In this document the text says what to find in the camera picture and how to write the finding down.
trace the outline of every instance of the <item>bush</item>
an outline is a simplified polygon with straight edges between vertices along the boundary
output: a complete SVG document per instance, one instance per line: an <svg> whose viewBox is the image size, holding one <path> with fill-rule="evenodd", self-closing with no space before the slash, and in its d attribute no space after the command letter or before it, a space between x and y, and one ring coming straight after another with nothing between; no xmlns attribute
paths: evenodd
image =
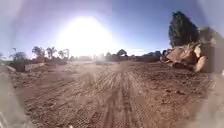
<svg viewBox="0 0 224 128"><path fill-rule="evenodd" d="M170 45L183 46L199 40L198 29L182 12L173 13L169 26Z"/></svg>

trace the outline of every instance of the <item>blue sky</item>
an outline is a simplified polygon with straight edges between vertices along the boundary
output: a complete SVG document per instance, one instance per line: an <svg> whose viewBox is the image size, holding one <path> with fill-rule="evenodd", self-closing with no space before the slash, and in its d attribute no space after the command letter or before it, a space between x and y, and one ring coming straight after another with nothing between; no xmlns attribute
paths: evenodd
<svg viewBox="0 0 224 128"><path fill-rule="evenodd" d="M53 46L64 24L77 16L95 17L129 54L163 50L170 47L168 27L172 12L184 12L199 28L209 26L207 3L202 0L1 0L0 52L8 56L16 47L31 56L33 46Z"/></svg>

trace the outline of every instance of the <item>dirt ground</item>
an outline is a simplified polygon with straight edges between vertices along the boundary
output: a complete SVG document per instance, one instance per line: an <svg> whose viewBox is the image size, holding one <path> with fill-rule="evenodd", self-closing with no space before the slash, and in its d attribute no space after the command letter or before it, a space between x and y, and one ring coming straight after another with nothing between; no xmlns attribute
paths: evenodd
<svg viewBox="0 0 224 128"><path fill-rule="evenodd" d="M209 74L159 62L44 66L12 79L39 128L183 128L212 83Z"/></svg>

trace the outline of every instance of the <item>sunlight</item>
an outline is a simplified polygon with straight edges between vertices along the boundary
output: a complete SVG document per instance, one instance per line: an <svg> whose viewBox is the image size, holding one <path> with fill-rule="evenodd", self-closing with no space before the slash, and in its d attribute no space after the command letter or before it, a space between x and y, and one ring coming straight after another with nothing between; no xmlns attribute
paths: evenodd
<svg viewBox="0 0 224 128"><path fill-rule="evenodd" d="M59 33L56 47L70 49L71 55L93 55L117 49L112 34L92 17L79 17Z"/></svg>

